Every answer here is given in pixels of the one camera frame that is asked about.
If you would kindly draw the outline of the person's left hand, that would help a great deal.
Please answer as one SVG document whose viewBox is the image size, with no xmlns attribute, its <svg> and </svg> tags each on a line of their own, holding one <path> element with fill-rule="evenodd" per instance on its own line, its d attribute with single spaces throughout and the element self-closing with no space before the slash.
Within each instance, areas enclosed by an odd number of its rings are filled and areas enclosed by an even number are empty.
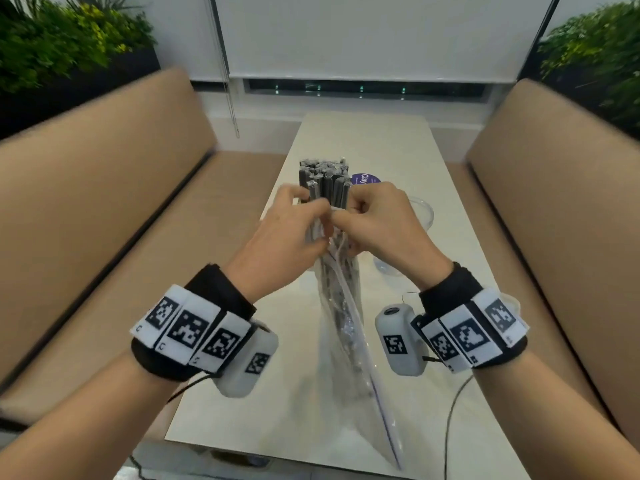
<svg viewBox="0 0 640 480">
<path fill-rule="evenodd" d="M 318 222 L 303 233 L 276 218 L 276 194 L 256 232 L 222 271 L 251 304 L 287 286 L 325 254 Z"/>
</svg>

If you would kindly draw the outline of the person's right hand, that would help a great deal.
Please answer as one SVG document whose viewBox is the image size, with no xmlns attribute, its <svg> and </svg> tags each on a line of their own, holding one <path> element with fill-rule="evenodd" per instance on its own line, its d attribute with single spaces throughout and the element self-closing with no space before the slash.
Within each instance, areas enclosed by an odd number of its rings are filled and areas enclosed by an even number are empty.
<svg viewBox="0 0 640 480">
<path fill-rule="evenodd" d="M 402 272 L 420 291 L 428 290 L 446 279 L 454 265 L 422 229 L 404 191 L 396 188 L 392 206 L 392 248 L 384 256 L 371 254 Z"/>
</svg>

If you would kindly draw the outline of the bundle of grey sticks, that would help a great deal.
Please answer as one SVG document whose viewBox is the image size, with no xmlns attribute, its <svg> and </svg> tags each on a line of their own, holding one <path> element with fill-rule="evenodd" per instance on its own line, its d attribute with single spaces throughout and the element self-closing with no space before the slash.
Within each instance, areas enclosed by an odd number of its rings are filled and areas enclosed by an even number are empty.
<svg viewBox="0 0 640 480">
<path fill-rule="evenodd" d="M 332 209 L 346 209 L 351 181 L 345 160 L 302 160 L 299 181 L 309 189 L 311 200 L 325 198 Z M 360 274 L 357 259 L 348 254 L 348 243 L 347 234 L 335 228 L 328 251 L 314 265 L 333 387 L 344 402 L 372 396 Z"/>
</svg>

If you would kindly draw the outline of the clear plastic zip bag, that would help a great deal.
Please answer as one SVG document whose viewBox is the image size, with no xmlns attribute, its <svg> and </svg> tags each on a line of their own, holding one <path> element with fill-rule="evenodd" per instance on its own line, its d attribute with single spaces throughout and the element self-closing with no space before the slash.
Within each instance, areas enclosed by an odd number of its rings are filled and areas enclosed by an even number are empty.
<svg viewBox="0 0 640 480">
<path fill-rule="evenodd" d="M 365 336 L 359 265 L 348 248 L 348 235 L 334 227 L 328 249 L 314 264 L 332 395 L 348 425 L 402 470 L 401 439 Z"/>
</svg>

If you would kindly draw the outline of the person's right forearm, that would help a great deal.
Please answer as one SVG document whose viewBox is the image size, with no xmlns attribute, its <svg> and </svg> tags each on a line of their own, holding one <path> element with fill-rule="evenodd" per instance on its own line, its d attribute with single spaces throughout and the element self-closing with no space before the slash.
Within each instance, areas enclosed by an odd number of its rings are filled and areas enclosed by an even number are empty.
<svg viewBox="0 0 640 480">
<path fill-rule="evenodd" d="M 640 480 L 640 452 L 529 350 L 473 374 L 531 480 Z"/>
</svg>

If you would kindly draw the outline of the person's left forearm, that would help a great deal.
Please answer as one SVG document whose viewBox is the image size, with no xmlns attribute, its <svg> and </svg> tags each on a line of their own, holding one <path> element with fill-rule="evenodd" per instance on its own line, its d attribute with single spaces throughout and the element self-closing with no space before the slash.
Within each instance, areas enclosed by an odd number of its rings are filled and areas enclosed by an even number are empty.
<svg viewBox="0 0 640 480">
<path fill-rule="evenodd" d="M 199 373 L 126 351 L 0 452 L 0 480 L 110 480 L 181 383 Z"/>
</svg>

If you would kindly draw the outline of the clear plastic bowl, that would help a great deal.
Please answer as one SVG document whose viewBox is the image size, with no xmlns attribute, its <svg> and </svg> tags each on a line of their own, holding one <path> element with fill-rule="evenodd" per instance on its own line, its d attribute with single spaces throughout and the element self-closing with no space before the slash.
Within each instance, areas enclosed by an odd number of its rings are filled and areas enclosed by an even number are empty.
<svg viewBox="0 0 640 480">
<path fill-rule="evenodd" d="M 408 199 L 410 201 L 414 214 L 420 222 L 422 229 L 425 232 L 428 232 L 430 227 L 433 225 L 435 217 L 433 208 L 426 201 L 416 196 L 409 195 Z M 389 265 L 387 262 L 380 260 L 377 257 L 374 257 L 372 261 L 377 270 L 383 275 L 391 277 L 400 277 L 403 275 L 402 272 L 400 272 L 398 269 Z"/>
</svg>

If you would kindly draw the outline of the black wristband with marker blocks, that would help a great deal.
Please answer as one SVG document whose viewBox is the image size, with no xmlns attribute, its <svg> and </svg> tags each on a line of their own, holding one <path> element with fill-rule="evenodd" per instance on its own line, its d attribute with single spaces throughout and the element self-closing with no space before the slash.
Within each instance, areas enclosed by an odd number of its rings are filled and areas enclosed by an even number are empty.
<svg viewBox="0 0 640 480">
<path fill-rule="evenodd" d="M 511 362 L 526 350 L 529 326 L 494 288 L 453 263 L 452 272 L 419 293 L 424 313 L 410 323 L 452 373 Z"/>
<path fill-rule="evenodd" d="M 199 372 L 219 376 L 247 338 L 256 307 L 217 264 L 172 285 L 132 328 L 131 351 L 152 375 L 183 383 Z"/>
</svg>

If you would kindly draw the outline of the white roller blind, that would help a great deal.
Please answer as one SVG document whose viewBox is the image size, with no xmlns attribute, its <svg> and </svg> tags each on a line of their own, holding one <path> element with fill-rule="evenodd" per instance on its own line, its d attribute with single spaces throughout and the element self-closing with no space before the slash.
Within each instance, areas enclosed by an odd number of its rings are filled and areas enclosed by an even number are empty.
<svg viewBox="0 0 640 480">
<path fill-rule="evenodd" d="M 511 83 L 552 0 L 132 0 L 194 79 Z"/>
</svg>

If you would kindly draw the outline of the tan upholstered bench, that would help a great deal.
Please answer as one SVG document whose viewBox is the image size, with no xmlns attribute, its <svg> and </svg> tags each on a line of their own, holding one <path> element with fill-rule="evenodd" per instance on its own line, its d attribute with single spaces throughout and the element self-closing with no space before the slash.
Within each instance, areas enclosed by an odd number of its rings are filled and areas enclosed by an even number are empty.
<svg viewBox="0 0 640 480">
<path fill-rule="evenodd" d="M 224 264 L 285 161 L 220 150 L 185 72 L 155 72 L 0 142 L 0 430 L 114 358 L 172 284 Z"/>
<path fill-rule="evenodd" d="M 640 143 L 529 79 L 450 164 L 529 348 L 640 451 Z"/>
</svg>

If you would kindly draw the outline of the black planter box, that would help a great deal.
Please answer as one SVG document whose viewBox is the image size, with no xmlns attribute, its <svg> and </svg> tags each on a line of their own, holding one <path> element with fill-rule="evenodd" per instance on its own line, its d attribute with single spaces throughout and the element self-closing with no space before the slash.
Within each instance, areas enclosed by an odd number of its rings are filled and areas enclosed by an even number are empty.
<svg viewBox="0 0 640 480">
<path fill-rule="evenodd" d="M 0 92 L 0 141 L 160 69 L 154 48 L 137 48 L 114 56 L 107 67 L 73 70 L 39 88 Z"/>
</svg>

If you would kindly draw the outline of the green leafy plant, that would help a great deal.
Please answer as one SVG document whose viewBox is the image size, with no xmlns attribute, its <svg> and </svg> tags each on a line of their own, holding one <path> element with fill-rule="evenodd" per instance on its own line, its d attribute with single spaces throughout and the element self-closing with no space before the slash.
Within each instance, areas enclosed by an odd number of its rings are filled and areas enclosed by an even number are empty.
<svg viewBox="0 0 640 480">
<path fill-rule="evenodd" d="M 128 0 L 0 0 L 0 94 L 43 87 L 153 48 L 153 28 Z"/>
<path fill-rule="evenodd" d="M 640 0 L 569 18 L 537 46 L 531 78 L 640 141 Z"/>
</svg>

